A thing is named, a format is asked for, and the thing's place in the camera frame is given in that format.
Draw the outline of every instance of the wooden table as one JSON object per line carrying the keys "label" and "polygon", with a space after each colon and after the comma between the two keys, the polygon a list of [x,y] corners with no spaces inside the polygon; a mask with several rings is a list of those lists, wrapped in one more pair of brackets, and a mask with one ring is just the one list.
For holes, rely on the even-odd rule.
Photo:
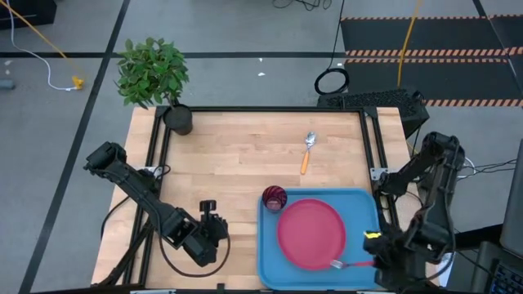
{"label": "wooden table", "polygon": [[[397,109],[378,109],[382,138],[390,168],[409,161],[400,115]],[[125,149],[127,162],[142,167],[145,162],[154,109],[136,108],[132,116]],[[369,134],[375,148],[372,122]],[[305,152],[304,138],[317,134],[311,150],[307,174],[300,175]],[[156,147],[159,158],[161,137]],[[374,162],[379,164],[373,150]],[[256,273],[257,201],[268,185],[283,187],[360,187],[370,192],[369,172],[358,114],[351,113],[194,113],[194,130],[188,136],[171,135],[167,164],[172,170],[163,179],[160,199],[185,208],[199,219],[199,201],[217,200],[217,212],[227,219],[232,240],[229,260],[208,278],[184,278],[174,273],[163,260],[157,236],[151,251],[146,286],[149,288],[264,288]],[[409,187],[417,193],[415,186]],[[126,195],[114,190],[111,207]],[[419,209],[415,197],[405,195],[397,201],[401,227],[406,229]],[[136,204],[129,201],[118,209],[105,227],[92,281],[101,281],[118,263],[129,245]],[[217,263],[198,267],[183,250],[165,246],[172,262],[185,272],[204,274],[220,264],[226,249],[222,241]],[[136,256],[133,281],[141,260]],[[434,267],[427,267],[429,274]]]}

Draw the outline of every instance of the red cup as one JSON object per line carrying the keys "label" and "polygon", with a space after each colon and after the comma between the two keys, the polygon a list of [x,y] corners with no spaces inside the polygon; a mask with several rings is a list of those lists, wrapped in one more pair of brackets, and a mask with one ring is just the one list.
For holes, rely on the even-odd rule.
{"label": "red cup", "polygon": [[261,200],[267,209],[277,212],[284,208],[287,203],[287,192],[285,192],[285,189],[282,187],[272,185],[263,191]]}

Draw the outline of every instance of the black keyboard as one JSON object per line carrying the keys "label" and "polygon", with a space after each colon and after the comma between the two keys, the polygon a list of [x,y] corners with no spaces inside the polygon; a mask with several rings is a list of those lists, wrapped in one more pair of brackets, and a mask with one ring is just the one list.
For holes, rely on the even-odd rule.
{"label": "black keyboard", "polygon": [[490,285],[492,294],[523,294],[523,277],[517,269],[498,263]]}

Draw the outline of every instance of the pink plate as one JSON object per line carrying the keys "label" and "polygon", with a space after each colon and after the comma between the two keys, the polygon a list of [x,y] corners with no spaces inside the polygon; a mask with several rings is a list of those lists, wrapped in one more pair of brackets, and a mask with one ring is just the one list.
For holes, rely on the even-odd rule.
{"label": "pink plate", "polygon": [[325,270],[345,248],[342,218],[327,203],[303,199],[290,205],[278,221],[278,244],[295,266]]}

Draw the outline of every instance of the blue plastic tray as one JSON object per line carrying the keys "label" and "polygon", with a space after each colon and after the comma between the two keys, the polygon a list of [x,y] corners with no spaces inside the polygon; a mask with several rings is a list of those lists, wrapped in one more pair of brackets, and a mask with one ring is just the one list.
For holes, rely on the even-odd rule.
{"label": "blue plastic tray", "polygon": [[[371,261],[363,250],[365,230],[379,230],[376,203],[363,189],[286,189],[285,207],[305,198],[328,203],[343,219],[346,227],[346,247],[340,258],[344,262]],[[257,272],[262,283],[274,290],[349,290],[374,289],[375,268],[372,266],[347,269],[309,271],[293,265],[279,249],[276,226],[281,212],[267,210],[258,202]]]}

